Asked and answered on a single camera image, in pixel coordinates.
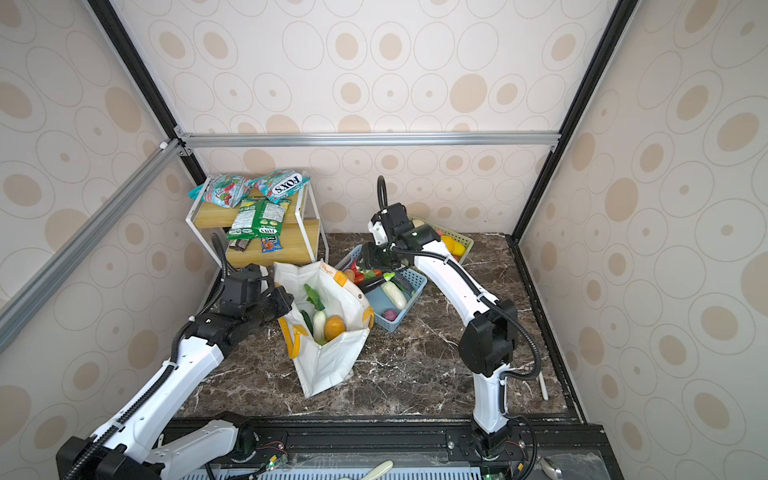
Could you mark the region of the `long green cucumber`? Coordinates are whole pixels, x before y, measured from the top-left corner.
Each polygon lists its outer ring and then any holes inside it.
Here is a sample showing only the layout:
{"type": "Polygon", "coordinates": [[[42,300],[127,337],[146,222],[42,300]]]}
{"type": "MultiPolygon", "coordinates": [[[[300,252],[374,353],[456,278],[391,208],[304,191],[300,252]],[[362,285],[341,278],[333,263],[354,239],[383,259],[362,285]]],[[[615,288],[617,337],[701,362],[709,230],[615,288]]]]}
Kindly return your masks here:
{"type": "Polygon", "coordinates": [[[303,321],[304,321],[304,323],[305,323],[305,325],[306,325],[310,335],[313,336],[314,335],[314,324],[313,324],[312,317],[305,310],[301,310],[300,313],[302,315],[303,321]]]}

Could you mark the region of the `green leafy lettuce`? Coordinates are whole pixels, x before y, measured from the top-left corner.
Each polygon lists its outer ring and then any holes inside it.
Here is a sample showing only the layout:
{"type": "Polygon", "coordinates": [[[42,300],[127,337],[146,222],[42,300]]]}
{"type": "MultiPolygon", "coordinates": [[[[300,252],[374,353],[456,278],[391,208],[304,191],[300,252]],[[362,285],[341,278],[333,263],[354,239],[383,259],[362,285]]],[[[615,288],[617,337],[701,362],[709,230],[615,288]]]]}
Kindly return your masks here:
{"type": "Polygon", "coordinates": [[[309,284],[304,284],[303,287],[307,295],[307,301],[313,306],[313,308],[316,311],[323,311],[325,309],[325,306],[322,303],[319,293],[314,288],[312,288],[309,284]]]}

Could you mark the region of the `orange fruit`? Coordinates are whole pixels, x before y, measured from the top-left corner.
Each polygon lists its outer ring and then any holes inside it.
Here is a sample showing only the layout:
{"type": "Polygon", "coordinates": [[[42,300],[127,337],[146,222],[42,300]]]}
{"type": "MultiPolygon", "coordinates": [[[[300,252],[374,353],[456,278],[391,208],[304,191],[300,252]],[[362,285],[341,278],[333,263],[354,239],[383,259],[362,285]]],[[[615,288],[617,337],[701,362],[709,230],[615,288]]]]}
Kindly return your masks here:
{"type": "Polygon", "coordinates": [[[333,315],[327,318],[325,324],[325,339],[326,342],[331,342],[342,333],[347,331],[344,320],[338,316],[333,315]]]}

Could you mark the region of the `white grocery bag yellow handles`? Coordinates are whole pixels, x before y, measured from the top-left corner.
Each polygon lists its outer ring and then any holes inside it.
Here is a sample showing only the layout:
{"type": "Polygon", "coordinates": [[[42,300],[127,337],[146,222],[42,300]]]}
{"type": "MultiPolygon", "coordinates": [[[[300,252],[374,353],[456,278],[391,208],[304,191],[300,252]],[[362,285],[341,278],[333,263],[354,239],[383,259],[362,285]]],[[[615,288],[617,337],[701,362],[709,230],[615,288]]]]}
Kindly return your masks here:
{"type": "Polygon", "coordinates": [[[374,310],[352,280],[323,261],[274,265],[278,286],[294,296],[279,319],[305,397],[351,375],[374,324],[374,310]]]}

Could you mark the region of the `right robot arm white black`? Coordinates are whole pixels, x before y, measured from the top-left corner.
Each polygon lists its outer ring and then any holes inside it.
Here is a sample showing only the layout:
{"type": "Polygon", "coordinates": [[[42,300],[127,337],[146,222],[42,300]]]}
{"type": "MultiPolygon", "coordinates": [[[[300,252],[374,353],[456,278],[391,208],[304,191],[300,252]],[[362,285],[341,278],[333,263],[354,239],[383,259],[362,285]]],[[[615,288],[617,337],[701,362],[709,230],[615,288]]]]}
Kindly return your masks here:
{"type": "Polygon", "coordinates": [[[515,304],[502,301],[460,265],[429,225],[414,225],[400,203],[381,205],[368,222],[373,240],[363,245],[366,269],[395,272],[414,267],[432,281],[464,325],[459,355],[473,374],[473,436],[478,453],[496,457],[513,428],[507,409],[507,381],[536,380],[541,351],[518,321],[515,304]]]}

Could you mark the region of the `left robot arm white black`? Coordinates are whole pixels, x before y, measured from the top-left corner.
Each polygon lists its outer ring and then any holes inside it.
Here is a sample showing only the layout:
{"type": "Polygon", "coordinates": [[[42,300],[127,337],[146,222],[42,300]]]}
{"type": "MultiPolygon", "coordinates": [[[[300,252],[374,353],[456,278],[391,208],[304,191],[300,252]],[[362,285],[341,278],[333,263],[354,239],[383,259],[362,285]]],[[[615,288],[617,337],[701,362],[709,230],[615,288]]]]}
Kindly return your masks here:
{"type": "Polygon", "coordinates": [[[62,479],[180,479],[223,456],[249,459],[256,436],[223,414],[163,446],[157,441],[194,390],[240,342],[291,312],[294,297],[268,270],[223,268],[212,297],[177,331],[170,356],[141,390],[89,437],[56,454],[62,479]]]}

